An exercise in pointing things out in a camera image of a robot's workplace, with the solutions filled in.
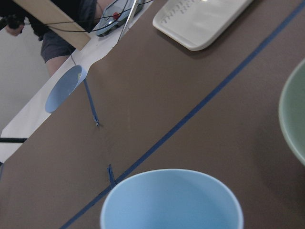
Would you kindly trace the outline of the light blue cup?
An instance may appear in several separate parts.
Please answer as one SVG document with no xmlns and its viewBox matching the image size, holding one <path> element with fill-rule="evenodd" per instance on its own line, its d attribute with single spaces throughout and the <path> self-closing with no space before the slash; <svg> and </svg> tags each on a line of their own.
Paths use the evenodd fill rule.
<svg viewBox="0 0 305 229">
<path fill-rule="evenodd" d="M 117 184 L 101 210 L 103 229 L 242 229 L 233 192 L 218 179 L 192 170 L 143 172 Z"/>
</svg>

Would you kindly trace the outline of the blue bowl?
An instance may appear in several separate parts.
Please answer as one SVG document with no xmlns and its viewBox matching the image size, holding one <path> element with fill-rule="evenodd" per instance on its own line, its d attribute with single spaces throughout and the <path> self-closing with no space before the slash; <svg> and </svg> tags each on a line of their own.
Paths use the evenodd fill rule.
<svg viewBox="0 0 305 229">
<path fill-rule="evenodd" d="M 45 104 L 45 111 L 53 113 L 81 83 L 84 76 L 85 73 L 80 65 L 70 68 L 52 88 Z"/>
</svg>

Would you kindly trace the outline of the green ceramic bowl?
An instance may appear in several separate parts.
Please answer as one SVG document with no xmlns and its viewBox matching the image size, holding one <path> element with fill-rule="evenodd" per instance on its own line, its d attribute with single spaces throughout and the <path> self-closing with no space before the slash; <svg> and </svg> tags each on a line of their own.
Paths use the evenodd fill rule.
<svg viewBox="0 0 305 229">
<path fill-rule="evenodd" d="M 278 107 L 282 134 L 300 163 L 305 163 L 305 61 L 289 75 Z"/>
</svg>

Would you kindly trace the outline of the cream bear tray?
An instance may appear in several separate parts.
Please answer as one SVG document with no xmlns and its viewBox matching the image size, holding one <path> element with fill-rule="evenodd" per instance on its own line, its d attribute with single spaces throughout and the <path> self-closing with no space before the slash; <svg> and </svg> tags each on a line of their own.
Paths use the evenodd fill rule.
<svg viewBox="0 0 305 229">
<path fill-rule="evenodd" d="M 250 0 L 169 0 L 152 23 L 190 51 L 211 45 L 251 4 Z"/>
</svg>

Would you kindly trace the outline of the blue teach pendant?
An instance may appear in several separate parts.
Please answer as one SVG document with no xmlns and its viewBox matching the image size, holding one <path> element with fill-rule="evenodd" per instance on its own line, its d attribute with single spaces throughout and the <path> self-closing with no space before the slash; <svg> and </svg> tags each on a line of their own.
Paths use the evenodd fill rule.
<svg viewBox="0 0 305 229">
<path fill-rule="evenodd" d="M 97 28 L 94 29 L 95 34 L 98 37 L 107 36 L 138 14 L 144 3 L 144 0 L 137 0 L 136 3 L 134 0 L 115 0 L 104 9 Z"/>
</svg>

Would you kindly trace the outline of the person in dark shorts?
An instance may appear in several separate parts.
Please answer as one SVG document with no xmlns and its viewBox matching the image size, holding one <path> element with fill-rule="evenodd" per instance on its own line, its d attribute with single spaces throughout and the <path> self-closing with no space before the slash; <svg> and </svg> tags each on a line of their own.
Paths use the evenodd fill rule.
<svg viewBox="0 0 305 229">
<path fill-rule="evenodd" d="M 104 9 L 112 3 L 112 1 L 54 0 L 53 3 L 73 21 L 77 22 L 84 31 L 91 32 L 100 21 Z M 38 36 L 39 41 L 42 41 L 41 56 L 45 62 L 49 76 L 53 76 L 75 51 L 75 47 L 50 29 L 45 23 L 39 21 L 11 0 L 2 0 L 0 2 L 0 16 L 2 18 L 16 16 L 18 21 L 17 28 L 13 28 L 10 25 L 5 27 L 7 33 L 12 36 L 18 36 L 22 33 L 25 26 L 24 20 L 29 20 L 34 34 Z"/>
</svg>

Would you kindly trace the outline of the aluminium frame post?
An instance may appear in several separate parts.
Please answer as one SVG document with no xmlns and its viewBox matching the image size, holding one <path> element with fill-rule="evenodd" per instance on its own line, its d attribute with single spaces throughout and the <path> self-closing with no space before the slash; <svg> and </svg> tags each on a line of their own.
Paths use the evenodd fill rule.
<svg viewBox="0 0 305 229">
<path fill-rule="evenodd" d="M 118 41 L 120 41 L 122 39 L 122 37 L 125 35 L 127 30 L 129 29 L 129 25 L 132 22 L 132 19 L 134 18 L 134 15 L 135 15 L 135 12 L 137 10 L 138 5 L 139 5 L 138 0 L 134 0 L 133 4 L 132 4 L 132 7 L 131 7 L 131 10 L 130 10 L 130 13 L 129 13 L 128 18 L 126 20 L 126 23 L 125 23 L 125 25 L 124 25 L 124 27 L 121 31 L 121 34 L 119 36 Z"/>
</svg>

